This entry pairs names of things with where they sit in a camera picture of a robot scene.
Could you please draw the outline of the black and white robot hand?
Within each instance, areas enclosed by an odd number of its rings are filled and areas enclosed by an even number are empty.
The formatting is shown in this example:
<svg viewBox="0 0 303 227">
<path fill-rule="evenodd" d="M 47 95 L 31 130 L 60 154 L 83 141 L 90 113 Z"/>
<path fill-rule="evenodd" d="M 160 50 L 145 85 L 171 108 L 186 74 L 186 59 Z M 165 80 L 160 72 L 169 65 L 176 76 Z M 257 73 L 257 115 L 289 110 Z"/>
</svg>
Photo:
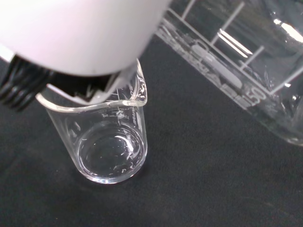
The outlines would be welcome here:
<svg viewBox="0 0 303 227">
<path fill-rule="evenodd" d="M 169 0 L 3 0 L 0 100 L 21 111 L 46 88 L 82 106 L 128 84 Z"/>
</svg>

